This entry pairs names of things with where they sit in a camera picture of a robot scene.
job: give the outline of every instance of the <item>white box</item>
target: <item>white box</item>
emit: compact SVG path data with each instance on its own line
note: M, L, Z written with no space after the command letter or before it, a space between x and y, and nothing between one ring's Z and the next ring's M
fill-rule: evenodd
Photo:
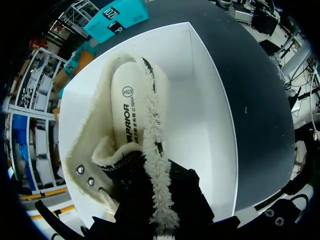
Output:
M48 148L47 148L47 133L45 130L41 130L36 128L35 130L35 148L36 148L36 154L43 155L43 154L49 154Z
M41 182L43 185L46 184L53 184L54 179L53 179L53 173L51 171L51 162L48 159L39 159L37 158L36 160L36 170L39 173Z
M47 75L43 75L43 78L39 87L39 93L48 95L51 84L52 84L52 78L48 77Z
M60 108L61 162L67 158L92 112L91 102L96 96L97 83L106 63L119 51L134 52L165 72L170 81L164 128L165 155L177 164L196 171L200 177L200 189L216 221L231 217L235 211L238 188L238 153L232 113L212 57L189 22L159 27L123 41L96 58L72 79L64 89ZM92 215L102 215L102 207L95 207L85 214L84 209L93 203L82 196L74 184L69 184L68 190L74 205L83 213L83 220L89 222Z
M36 98L34 110L45 111L46 102L47 102L47 95L44 95L39 92Z

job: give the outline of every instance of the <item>metal rack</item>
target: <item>metal rack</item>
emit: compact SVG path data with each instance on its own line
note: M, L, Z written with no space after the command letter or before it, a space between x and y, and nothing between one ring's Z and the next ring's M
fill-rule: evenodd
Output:
M89 0L78 0L73 3L59 18L83 37L88 37L84 31L85 25L98 13L99 9Z
M53 81L54 77L58 74L59 69L63 67L63 64L66 62L63 58L53 54L52 52L44 49L39 48L35 51L33 57L31 58L26 71L22 77L22 80L20 82L20 85L18 87L18 92L15 100L12 99L12 96L8 96L6 98L6 101L4 101L5 105L2 106L2 110L7 113L7 117L9 119L9 152L8 156L11 158L11 165L13 169L14 176L17 180L24 180L22 175L20 175L18 171L17 166L17 154L16 151L16 140L14 139L14 129L13 129L13 123L14 123L14 115L22 115L26 117L26 149L27 149L27 156L28 159L25 159L26 164L29 166L29 172L31 175L34 188L32 187L32 195L37 194L44 194L52 191L57 191L64 189L66 187L65 184L62 184L60 179L56 179L52 162L51 162L51 154L50 154L50 144L49 144L49 129L50 129L50 121L55 121L54 114L51 113L50 109L48 109L51 92L53 89ZM46 96L45 99L42 98L43 110L36 110L36 105L40 101L39 95L40 93L39 89L44 84L44 81L47 81L46 83ZM32 89L32 93L30 96L30 101L28 105L22 105L21 99L22 94L26 92L27 89ZM37 159L34 159L34 157L31 156L31 148L34 147L30 143L30 123L31 119L33 123L35 123L35 120L38 122L43 122L43 135L42 139L39 139L39 142L43 142L43 145L45 146L46 153L41 156L42 161L46 161L49 168L46 168L47 173L51 176L52 182L50 185L45 185L42 182L39 182L39 174L37 171L37 165L35 165L36 161L38 160L39 156L37 155Z

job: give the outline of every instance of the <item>cardboard box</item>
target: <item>cardboard box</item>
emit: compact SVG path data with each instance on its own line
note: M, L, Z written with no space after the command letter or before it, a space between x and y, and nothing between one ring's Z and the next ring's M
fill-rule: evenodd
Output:
M53 89L58 94L69 82L70 78L64 69L61 69L53 79Z

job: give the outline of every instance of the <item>printed label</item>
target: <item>printed label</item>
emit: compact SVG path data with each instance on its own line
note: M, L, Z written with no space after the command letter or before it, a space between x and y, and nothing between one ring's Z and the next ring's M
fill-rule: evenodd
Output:
M125 27L123 27L118 21L114 21L107 28L114 34L121 33L123 30L125 30Z
M108 20L111 20L118 16L119 12L114 7L110 7L108 10L102 13L102 15L105 16Z
M122 89L122 95L126 98L130 98L134 94L134 89L130 86L125 86Z

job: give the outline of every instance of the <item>white shelving unit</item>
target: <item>white shelving unit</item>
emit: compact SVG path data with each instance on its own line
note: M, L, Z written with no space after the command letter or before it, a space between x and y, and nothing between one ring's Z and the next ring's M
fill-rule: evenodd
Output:
M15 161L14 161L14 150L13 150L13 144L12 144L12 129L13 129L13 119L14 115L10 114L10 128L9 128L9 146L10 146L10 158L11 158L11 165L15 176L15 179L18 179L17 171L15 166Z
M40 58L41 62L43 63L40 67L37 67L37 63L35 62L36 59ZM9 147L10 147L10 152L9 157L11 158L11 165L13 168L13 172L15 177L18 179L20 176L19 171L18 171L18 166L15 165L14 161L14 156L15 156L15 140L13 139L13 119L14 119L14 114L16 115L22 115L27 117L27 123L26 123L26 146L27 146L27 157L30 169L30 175L32 178L32 181L35 186L35 190L32 191L33 195L40 194L40 193L47 193L51 191L56 191L56 190L61 190L63 188L66 188L66 185L58 185L61 184L61 181L58 180L56 182L54 172L53 172L53 166L51 162L51 155L50 155L50 148L49 148L49 127L50 127L50 121L55 121L55 117L53 113L50 113L48 111L48 105L50 102L50 97L51 97L51 92L53 89L53 79L54 77L58 74L60 67L66 63L66 60L63 58L53 54L52 52L44 49L44 48L39 48L37 49L25 72L24 75L21 79L21 82L18 86L18 91L17 91L17 96L15 100L12 100L12 97L9 96L7 97L7 101L5 106L2 106L2 110L10 114L9 116ZM24 107L21 106L20 101L22 94L25 93L25 91L31 88L32 93L30 94L30 103L28 106ZM44 98L42 99L43 107L41 110L36 110L36 105L40 100L40 96L43 95ZM42 139L36 139L36 150L38 147L40 148L40 145L43 144L45 152L44 155L39 156L38 153L36 156L31 156L31 148L33 148L33 143L30 143L30 137L31 137L31 131L30 131L30 123L31 123L31 118L37 119L37 122L43 122L43 137ZM45 171L44 171L44 176L46 179L51 179L49 182L41 182L37 184L37 175L36 175L36 169L37 164L36 161L42 161L41 163L45 163ZM43 185L52 183L52 187L44 188L41 189Z
M32 180L33 180L34 187L35 187L36 190L38 190L38 185L37 185L36 178L35 178L34 168L33 168L32 160L31 160L31 157L30 157L30 144L29 144L30 131L29 131L29 126L30 126L30 117L28 116L27 120L26 120L26 145L27 145L27 151L28 151L28 162L29 162L29 168L30 168L31 177L32 177Z
M32 107L32 104L33 104L33 101L34 101L34 97L35 97L35 94L36 94L36 89L37 89L37 85L39 83L39 80L41 78L41 74L42 72L44 71L45 69L45 66L48 64L48 61L49 61L49 58L50 58L50 55L48 54L46 57L45 57L45 61L44 61L44 64L41 66L41 69L39 70L39 73L38 73L38 76L37 76L37 79L35 81L34 84L34 88L33 88L33 92L32 92L32 95L31 95L31 99L30 99L30 105L29 105L29 109L31 109Z
M73 3L59 19L83 37L88 37L85 25L98 13L99 9L89 0L78 0Z
M22 86L23 86L23 82L26 80L26 77L27 77L27 75L28 75L28 72L29 72L29 70L30 70L30 67L32 66L33 62L35 61L36 56L38 55L40 49L41 49L41 48L39 48L39 49L34 53L31 61L29 62L28 67L26 68L26 70L25 70L25 72L24 72L24 75L23 75L23 78L22 78L22 80L21 80L21 83L20 83L20 86L19 86L19 90L18 90L18 93L17 93L17 98L15 99L14 105L18 105L19 96L20 96L21 88L22 88Z

